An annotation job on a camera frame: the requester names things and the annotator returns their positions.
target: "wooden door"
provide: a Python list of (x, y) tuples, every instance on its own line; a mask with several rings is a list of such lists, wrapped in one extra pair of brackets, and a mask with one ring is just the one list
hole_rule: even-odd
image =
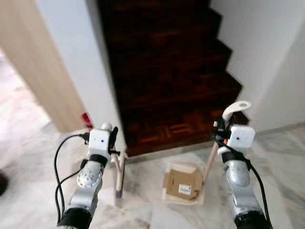
[(83, 105), (35, 1), (1, 0), (0, 33), (0, 46), (58, 130), (83, 128)]

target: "marble floor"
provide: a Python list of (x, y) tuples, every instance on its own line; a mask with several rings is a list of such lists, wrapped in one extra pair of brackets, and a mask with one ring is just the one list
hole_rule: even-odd
[[(63, 138), (27, 89), (18, 74), (0, 55), (0, 169), (9, 177), (0, 197), (0, 228), (56, 227), (56, 187), (53, 157)], [(65, 177), (78, 169), (86, 155), (82, 139), (71, 139), (62, 148), (58, 167)], [(234, 229), (220, 178), (222, 162), (213, 165), (204, 186), (202, 206), (180, 206), (161, 201), (162, 183), (169, 163), (204, 165), (210, 144), (182, 147), (127, 160), (123, 199), (113, 198), (116, 173), (108, 165), (103, 175), (98, 207), (91, 229)], [(305, 125), (259, 134), (247, 155), (259, 172), (266, 190), (275, 229), (305, 228)], [(262, 204), (258, 182), (254, 192)], [(75, 179), (63, 185), (66, 201)]]

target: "wooden stick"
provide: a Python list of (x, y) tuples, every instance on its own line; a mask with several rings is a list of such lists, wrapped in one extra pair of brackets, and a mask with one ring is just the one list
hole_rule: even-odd
[(217, 150), (218, 150), (218, 144), (216, 142), (214, 142), (214, 145), (213, 145), (213, 149), (211, 151), (211, 154), (210, 154), (210, 157), (209, 157), (209, 160), (208, 160), (208, 164), (206, 166), (206, 169), (204, 171), (204, 175), (203, 175), (203, 184), (205, 184), (206, 182), (206, 179), (209, 175), (209, 172), (211, 170), (211, 167), (212, 167), (212, 164), (213, 164), (213, 161), (215, 159), (215, 156), (217, 154)]
[(118, 172), (117, 181), (116, 181), (116, 189), (115, 189), (117, 192), (122, 190), (124, 166), (125, 166), (125, 152), (121, 152), (121, 156), (120, 156), (121, 172), (120, 173)]
[(121, 174), (122, 173), (122, 169), (120, 167), (118, 156), (115, 155), (115, 154), (112, 154), (112, 158), (114, 159), (114, 163), (115, 163), (116, 169), (118, 170), (118, 173)]

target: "black strap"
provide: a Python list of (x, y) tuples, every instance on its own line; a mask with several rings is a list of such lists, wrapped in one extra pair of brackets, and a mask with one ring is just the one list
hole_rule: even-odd
[(230, 160), (244, 161), (247, 164), (248, 170), (251, 168), (251, 162), (244, 157), (243, 153), (240, 152), (225, 152), (222, 154), (223, 163)]
[(81, 208), (71, 208), (62, 216), (57, 226), (71, 226), (77, 229), (88, 229), (92, 220), (90, 212)]
[(89, 161), (96, 161), (100, 164), (102, 164), (104, 166), (104, 168), (106, 167), (106, 164), (108, 162), (107, 158), (105, 158), (102, 155), (99, 154), (92, 154), (89, 158)]
[(238, 229), (272, 229), (262, 212), (249, 211), (241, 213), (234, 220)]

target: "wooden stair step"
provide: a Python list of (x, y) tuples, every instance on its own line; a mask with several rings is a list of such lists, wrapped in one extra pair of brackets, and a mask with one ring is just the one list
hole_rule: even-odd
[(129, 17), (167, 17), (168, 14), (191, 15), (208, 9), (208, 0), (124, 0), (99, 1), (99, 8), (105, 19), (126, 19)]
[(205, 26), (177, 26), (109, 36), (106, 40), (109, 53), (130, 52), (156, 48), (187, 48), (209, 45), (218, 31), (218, 22)]
[(163, 77), (177, 74), (205, 74), (223, 71), (231, 50), (214, 41), (207, 47), (167, 48), (143, 52), (110, 54), (115, 81)]
[(103, 21), (103, 29), (106, 34), (106, 38), (109, 35), (122, 35), (124, 33), (143, 33), (150, 32), (151, 30), (171, 29), (172, 27), (202, 25), (208, 26), (209, 24), (218, 25), (220, 21), (220, 15), (212, 10), (206, 10), (201, 14), (191, 15), (171, 15), (169, 13), (166, 16), (150, 16), (147, 12), (142, 12), (143, 15), (132, 14), (132, 16), (120, 14), (119, 18), (112, 15), (112, 18), (108, 18)]
[[(147, 117), (136, 122), (124, 122), (123, 129), (128, 156), (187, 146), (211, 140), (213, 123), (225, 107), (171, 112), (160, 111), (160, 116)], [(239, 124), (247, 123), (243, 113), (238, 114)]]
[(137, 114), (154, 114), (175, 107), (232, 103), (240, 90), (241, 85), (227, 73), (155, 81), (143, 79), (116, 85), (118, 103), (126, 120)]

